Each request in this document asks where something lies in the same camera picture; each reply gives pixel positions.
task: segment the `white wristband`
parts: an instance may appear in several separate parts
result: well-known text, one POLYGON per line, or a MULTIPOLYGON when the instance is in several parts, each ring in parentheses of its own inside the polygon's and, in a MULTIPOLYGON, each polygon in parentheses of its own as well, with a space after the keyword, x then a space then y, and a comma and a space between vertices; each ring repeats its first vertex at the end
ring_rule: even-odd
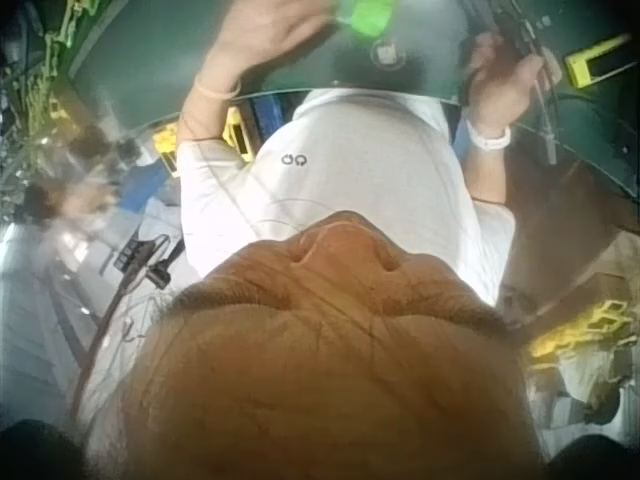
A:
POLYGON ((506 128, 502 138, 496 139, 484 138, 475 128, 473 128, 473 125, 471 125, 469 120, 467 120, 467 129, 469 130, 471 143, 485 152, 503 150, 511 143, 511 129, 509 127, 506 128))

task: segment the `shirt logo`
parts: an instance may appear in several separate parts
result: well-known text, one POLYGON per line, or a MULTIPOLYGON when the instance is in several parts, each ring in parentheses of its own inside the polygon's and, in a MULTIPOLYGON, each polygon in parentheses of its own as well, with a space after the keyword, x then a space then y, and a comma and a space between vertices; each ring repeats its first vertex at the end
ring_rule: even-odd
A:
POLYGON ((307 164, 308 160, 306 155, 293 156, 290 153, 288 153, 286 155, 283 155, 280 161, 282 162, 283 165, 286 165, 287 167, 290 167, 292 165, 295 165, 297 167, 304 167, 307 164))

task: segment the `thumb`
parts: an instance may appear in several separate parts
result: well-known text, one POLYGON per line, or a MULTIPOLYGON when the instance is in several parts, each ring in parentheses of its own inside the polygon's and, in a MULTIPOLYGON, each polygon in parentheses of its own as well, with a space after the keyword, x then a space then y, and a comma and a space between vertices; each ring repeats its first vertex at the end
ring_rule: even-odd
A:
POLYGON ((514 80, 523 88, 529 90, 535 85, 543 66, 544 58, 538 55, 529 55, 516 66, 513 74, 514 80))

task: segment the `white fabric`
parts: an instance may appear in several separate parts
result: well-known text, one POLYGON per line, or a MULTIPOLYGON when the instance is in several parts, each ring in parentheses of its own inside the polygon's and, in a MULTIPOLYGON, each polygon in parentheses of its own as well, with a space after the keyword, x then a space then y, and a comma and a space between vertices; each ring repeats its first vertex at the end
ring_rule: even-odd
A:
POLYGON ((312 92, 253 164, 206 141, 183 143, 178 168, 186 253, 201 276, 249 243, 284 240, 351 210, 497 301, 515 221, 504 207, 471 200, 435 100, 312 92))

